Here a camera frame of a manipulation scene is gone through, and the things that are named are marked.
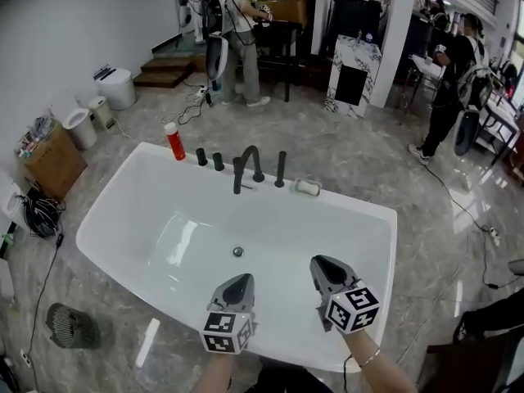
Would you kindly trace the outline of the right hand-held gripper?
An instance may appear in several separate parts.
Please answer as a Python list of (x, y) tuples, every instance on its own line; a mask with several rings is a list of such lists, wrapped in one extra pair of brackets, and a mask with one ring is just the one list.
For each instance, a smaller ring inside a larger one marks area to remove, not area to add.
[(325, 332), (335, 328), (348, 335), (374, 322), (380, 310), (379, 299), (348, 264), (316, 255), (309, 270), (321, 297), (317, 311)]

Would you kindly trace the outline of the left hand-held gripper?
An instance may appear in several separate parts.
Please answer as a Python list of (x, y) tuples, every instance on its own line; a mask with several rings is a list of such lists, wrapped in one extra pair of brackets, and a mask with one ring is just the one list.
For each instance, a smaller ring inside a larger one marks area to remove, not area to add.
[(255, 279), (244, 273), (218, 286), (208, 304), (200, 330), (207, 352), (239, 355), (255, 334)]

